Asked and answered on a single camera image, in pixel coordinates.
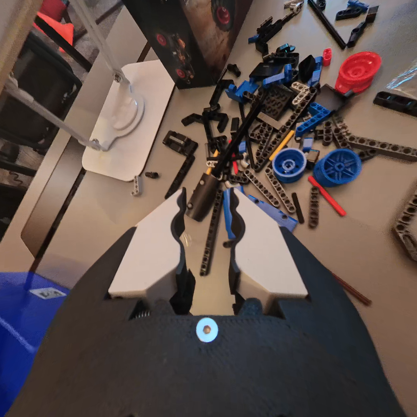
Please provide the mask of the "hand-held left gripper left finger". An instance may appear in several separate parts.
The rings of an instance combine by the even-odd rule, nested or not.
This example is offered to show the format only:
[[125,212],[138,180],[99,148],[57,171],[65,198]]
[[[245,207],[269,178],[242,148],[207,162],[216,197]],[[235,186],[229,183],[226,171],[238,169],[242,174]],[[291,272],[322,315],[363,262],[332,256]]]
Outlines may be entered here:
[[149,306],[164,300],[176,314],[190,313],[195,278],[181,240],[186,203],[182,187],[137,223],[109,286],[112,298],[135,298]]

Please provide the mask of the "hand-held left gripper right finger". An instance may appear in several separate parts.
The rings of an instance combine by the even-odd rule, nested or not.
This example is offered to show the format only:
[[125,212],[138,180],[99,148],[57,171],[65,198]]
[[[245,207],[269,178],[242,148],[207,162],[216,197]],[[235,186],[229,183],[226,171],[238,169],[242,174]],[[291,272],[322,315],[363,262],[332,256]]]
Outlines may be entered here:
[[305,299],[306,285],[284,238],[288,230],[237,188],[230,190],[232,232],[228,284],[232,295],[258,301],[270,314],[280,299]]

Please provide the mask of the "blue curved panel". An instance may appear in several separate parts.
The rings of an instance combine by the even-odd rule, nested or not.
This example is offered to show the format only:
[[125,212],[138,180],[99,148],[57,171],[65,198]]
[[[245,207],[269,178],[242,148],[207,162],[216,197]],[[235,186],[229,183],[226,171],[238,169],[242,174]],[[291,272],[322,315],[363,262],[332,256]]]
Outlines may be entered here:
[[231,189],[226,189],[223,192],[223,214],[225,219],[225,227],[229,240],[235,239],[235,235],[232,232],[232,212],[230,209]]
[[289,232],[293,232],[299,222],[285,214],[280,209],[270,205],[269,203],[263,202],[252,195],[247,196],[252,202],[254,202],[264,213],[271,217],[280,227],[285,227]]

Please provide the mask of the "pile of black toy beams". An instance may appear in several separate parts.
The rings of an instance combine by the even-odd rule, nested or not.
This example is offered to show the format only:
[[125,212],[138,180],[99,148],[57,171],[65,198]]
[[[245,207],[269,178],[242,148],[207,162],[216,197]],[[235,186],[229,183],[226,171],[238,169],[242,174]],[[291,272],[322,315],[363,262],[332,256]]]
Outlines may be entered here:
[[[312,102],[315,102],[316,95],[320,92],[320,85],[319,83],[314,86],[310,87],[310,94],[308,94],[305,99],[303,99],[300,104],[296,107],[293,107],[293,112],[291,113],[290,118],[286,122],[286,124],[280,126],[280,127],[274,127],[271,123],[268,121],[262,120],[264,124],[266,124],[266,127],[263,128],[263,130],[266,132],[266,139],[261,139],[260,145],[258,148],[257,156],[255,157],[254,162],[252,162],[252,159],[249,160],[250,166],[258,172],[259,170],[263,169],[263,167],[266,164],[267,158],[272,154],[272,152],[278,147],[279,143],[284,139],[284,136],[286,136],[289,131],[293,130],[296,123],[298,122],[299,118],[304,115],[305,112],[308,112],[308,107]],[[256,90],[255,93],[248,93],[244,92],[243,96],[248,99],[246,103],[251,104],[251,107],[253,106],[255,100],[259,100],[262,96],[264,96],[264,102],[261,107],[261,110],[256,117],[256,119],[260,119],[261,115],[268,116],[266,113],[267,110],[274,110],[277,112],[278,115],[281,114],[282,111],[284,111],[288,107],[288,102],[295,94],[294,91],[292,91],[290,88],[287,88],[282,85],[273,85],[269,88],[263,88],[263,86],[259,86],[259,88]],[[240,103],[239,106],[243,107],[245,103]],[[243,139],[246,139],[247,144],[247,153],[251,157],[252,154],[252,146],[251,142],[255,141],[255,139],[252,137],[252,132],[250,131],[250,128],[248,129],[248,133]],[[226,150],[226,148],[221,149],[219,151],[218,160],[220,159],[221,154]],[[223,169],[223,172],[227,169],[228,165],[231,164],[231,161],[227,163],[225,168]],[[220,174],[220,176],[217,178],[221,181],[223,172]]]

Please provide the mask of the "black curved panel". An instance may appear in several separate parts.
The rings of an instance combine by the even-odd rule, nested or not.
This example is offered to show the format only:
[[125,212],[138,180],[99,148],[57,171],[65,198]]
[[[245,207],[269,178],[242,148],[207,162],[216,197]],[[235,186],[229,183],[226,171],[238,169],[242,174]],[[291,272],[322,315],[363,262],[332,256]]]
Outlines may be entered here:
[[203,221],[214,204],[220,185],[220,180],[211,174],[202,174],[187,203],[185,215],[197,222]]

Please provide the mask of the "thin black beam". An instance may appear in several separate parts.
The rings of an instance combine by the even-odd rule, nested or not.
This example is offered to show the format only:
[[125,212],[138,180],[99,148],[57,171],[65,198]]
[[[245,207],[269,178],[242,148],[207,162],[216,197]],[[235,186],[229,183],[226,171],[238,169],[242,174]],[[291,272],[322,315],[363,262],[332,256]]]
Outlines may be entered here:
[[185,179],[185,176],[188,174],[192,164],[195,161],[195,155],[192,154],[190,156],[187,156],[185,161],[183,162],[180,170],[178,171],[178,173],[176,174],[173,182],[171,183],[167,193],[164,196],[164,199],[168,199],[169,197],[171,197],[173,194],[175,194],[176,191],[179,190],[183,180]]

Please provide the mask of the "blue spoked toy wheel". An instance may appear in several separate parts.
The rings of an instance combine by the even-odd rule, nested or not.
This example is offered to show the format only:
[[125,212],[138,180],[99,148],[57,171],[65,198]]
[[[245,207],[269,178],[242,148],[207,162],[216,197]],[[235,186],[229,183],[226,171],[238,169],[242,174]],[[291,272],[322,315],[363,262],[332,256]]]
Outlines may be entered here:
[[314,179],[323,187],[346,185],[362,171],[360,157],[350,149],[336,149],[320,159],[313,169]]

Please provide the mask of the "long black axle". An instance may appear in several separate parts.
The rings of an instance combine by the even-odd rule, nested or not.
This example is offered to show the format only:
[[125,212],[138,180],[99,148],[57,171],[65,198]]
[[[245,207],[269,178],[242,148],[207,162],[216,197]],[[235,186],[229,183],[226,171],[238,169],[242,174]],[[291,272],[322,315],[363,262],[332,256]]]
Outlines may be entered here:
[[307,3],[308,3],[308,6],[313,11],[313,13],[316,15],[316,17],[320,20],[322,25],[325,27],[328,34],[330,34],[330,36],[339,46],[339,48],[341,50],[345,50],[347,47],[346,42],[343,40],[343,38],[341,37],[339,32],[336,30],[336,28],[331,24],[331,22],[324,15],[323,11],[319,8],[318,4],[313,0],[308,0]]
[[264,102],[264,96],[262,96],[259,100],[255,100],[253,106],[250,109],[245,120],[242,122],[242,125],[237,130],[235,137],[232,139],[231,143],[228,145],[226,150],[221,154],[220,159],[217,161],[217,164],[214,169],[211,171],[211,175],[218,178],[220,174],[223,172],[223,169],[232,160],[232,155],[237,152],[238,146],[241,143],[242,139],[248,133],[248,129],[253,123],[253,121],[258,116],[261,107]]

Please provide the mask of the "blue angled beam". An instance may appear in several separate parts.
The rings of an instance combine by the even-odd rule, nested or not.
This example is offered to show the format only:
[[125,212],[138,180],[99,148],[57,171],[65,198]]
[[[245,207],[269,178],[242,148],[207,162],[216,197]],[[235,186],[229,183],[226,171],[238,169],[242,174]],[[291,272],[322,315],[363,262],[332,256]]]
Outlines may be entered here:
[[310,104],[308,107],[308,113],[311,117],[296,127],[295,138],[301,138],[303,135],[312,132],[331,115],[331,111],[329,109],[316,102],[312,102]]

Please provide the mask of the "black hinged panel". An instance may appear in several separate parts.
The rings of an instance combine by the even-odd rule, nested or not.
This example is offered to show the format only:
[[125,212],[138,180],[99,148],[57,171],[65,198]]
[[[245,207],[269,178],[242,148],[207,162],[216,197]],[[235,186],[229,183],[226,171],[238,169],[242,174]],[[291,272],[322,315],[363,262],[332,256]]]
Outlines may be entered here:
[[328,84],[320,87],[320,92],[315,97],[315,102],[330,112],[338,112],[346,105],[348,98],[336,91]]

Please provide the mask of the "black flat square tile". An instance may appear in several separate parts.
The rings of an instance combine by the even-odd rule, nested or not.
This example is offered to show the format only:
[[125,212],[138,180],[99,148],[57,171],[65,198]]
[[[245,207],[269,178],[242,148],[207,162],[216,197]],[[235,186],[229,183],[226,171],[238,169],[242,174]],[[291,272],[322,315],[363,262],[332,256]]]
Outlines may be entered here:
[[249,78],[256,80],[265,79],[278,74],[281,71],[280,65],[270,63],[259,63],[250,73]]

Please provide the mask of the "black curved slope piece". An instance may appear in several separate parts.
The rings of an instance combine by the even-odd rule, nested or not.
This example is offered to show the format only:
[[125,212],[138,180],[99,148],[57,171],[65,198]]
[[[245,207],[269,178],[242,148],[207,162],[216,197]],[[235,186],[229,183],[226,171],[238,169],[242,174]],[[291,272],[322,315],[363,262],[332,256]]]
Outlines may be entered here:
[[316,61],[313,55],[308,55],[304,60],[299,62],[298,71],[300,82],[306,84],[311,79],[315,71],[315,67]]

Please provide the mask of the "black beam with blue pin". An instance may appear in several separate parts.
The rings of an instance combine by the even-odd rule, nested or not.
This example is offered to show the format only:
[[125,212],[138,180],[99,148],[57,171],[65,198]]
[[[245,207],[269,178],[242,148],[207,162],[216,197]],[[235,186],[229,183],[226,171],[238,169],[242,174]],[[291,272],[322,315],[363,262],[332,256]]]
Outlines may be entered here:
[[258,50],[263,56],[268,55],[268,41],[278,34],[284,24],[289,22],[293,17],[295,17],[295,14],[290,13],[275,22],[272,22],[272,17],[268,18],[259,28],[257,28],[257,34],[248,39],[248,44],[255,44],[256,50]]

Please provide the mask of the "black angled connector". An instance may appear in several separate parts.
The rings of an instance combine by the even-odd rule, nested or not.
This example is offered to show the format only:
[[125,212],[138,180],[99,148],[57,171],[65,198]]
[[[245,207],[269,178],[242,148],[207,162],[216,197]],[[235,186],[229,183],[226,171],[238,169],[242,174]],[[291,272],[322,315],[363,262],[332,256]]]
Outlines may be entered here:
[[355,27],[351,34],[350,34],[350,38],[348,39],[348,42],[346,44],[346,48],[353,48],[358,40],[360,39],[360,37],[362,36],[365,28],[367,26],[367,22],[366,21],[362,21],[361,23],[359,23],[357,25],[357,27]]

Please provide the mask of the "black rectangular frame piece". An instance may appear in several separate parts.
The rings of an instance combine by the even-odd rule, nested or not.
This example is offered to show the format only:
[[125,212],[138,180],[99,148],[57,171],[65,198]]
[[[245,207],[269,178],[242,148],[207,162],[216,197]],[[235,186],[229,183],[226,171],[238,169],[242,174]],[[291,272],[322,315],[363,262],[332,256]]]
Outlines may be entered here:
[[171,130],[164,137],[163,144],[185,157],[193,155],[199,146],[197,142],[189,137]]

